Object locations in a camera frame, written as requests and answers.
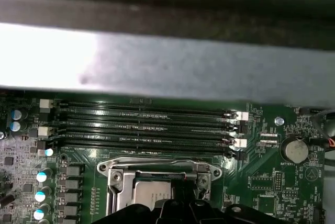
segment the mounting screw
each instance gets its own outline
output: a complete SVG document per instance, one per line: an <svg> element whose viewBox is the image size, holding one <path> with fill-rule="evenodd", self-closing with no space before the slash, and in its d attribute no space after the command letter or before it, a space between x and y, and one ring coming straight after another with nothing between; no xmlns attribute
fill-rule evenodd
<svg viewBox="0 0 335 224"><path fill-rule="evenodd" d="M122 174L120 172L114 172L112 176L113 181L120 181L122 179Z"/></svg>
<svg viewBox="0 0 335 224"><path fill-rule="evenodd" d="M208 177L207 176L201 176L199 178L199 185L204 187L208 185Z"/></svg>
<svg viewBox="0 0 335 224"><path fill-rule="evenodd" d="M217 176L220 175L220 171L219 171L219 170L215 170L215 171L213 172L213 174L214 174L215 177L217 177Z"/></svg>
<svg viewBox="0 0 335 224"><path fill-rule="evenodd" d="M274 123L276 126L282 126L285 123L285 120L281 117L276 117Z"/></svg>
<svg viewBox="0 0 335 224"><path fill-rule="evenodd" d="M203 200L196 200L195 204L199 207L203 206L205 204L205 202Z"/></svg>
<svg viewBox="0 0 335 224"><path fill-rule="evenodd" d="M242 211L242 209L240 207L232 207L231 210L234 211L234 212Z"/></svg>
<svg viewBox="0 0 335 224"><path fill-rule="evenodd" d="M99 170L102 171L102 172L104 172L106 170L106 168L107 167L105 165L99 166Z"/></svg>

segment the cpu socket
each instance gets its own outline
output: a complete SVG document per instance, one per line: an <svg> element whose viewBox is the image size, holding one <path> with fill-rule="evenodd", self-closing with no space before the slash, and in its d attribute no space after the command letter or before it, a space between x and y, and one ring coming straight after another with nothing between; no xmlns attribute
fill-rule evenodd
<svg viewBox="0 0 335 224"><path fill-rule="evenodd" d="M121 156L103 161L97 170L108 179L106 215L131 204L150 209L168 199L210 200L211 183L221 168L193 159L161 159Z"/></svg>

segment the red wire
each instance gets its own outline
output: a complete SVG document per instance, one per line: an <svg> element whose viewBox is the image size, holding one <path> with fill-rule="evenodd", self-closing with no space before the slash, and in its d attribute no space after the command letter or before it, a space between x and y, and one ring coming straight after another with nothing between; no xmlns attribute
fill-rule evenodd
<svg viewBox="0 0 335 224"><path fill-rule="evenodd" d="M335 147L335 141L333 139L329 138L328 142L330 147Z"/></svg>

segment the motherboard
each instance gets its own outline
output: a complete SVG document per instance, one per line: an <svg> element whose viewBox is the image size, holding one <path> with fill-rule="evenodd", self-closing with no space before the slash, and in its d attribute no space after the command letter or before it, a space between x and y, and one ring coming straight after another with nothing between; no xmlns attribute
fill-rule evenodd
<svg viewBox="0 0 335 224"><path fill-rule="evenodd" d="M186 178L195 197L222 211L240 203L324 223L325 151L299 107L0 96L1 223L89 224L129 204L153 209Z"/></svg>

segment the metal bar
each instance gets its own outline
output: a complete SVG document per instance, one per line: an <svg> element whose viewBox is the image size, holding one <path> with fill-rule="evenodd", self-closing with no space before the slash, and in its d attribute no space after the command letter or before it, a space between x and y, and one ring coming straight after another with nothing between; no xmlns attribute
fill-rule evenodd
<svg viewBox="0 0 335 224"><path fill-rule="evenodd" d="M335 53L0 24L0 86L335 106Z"/></svg>

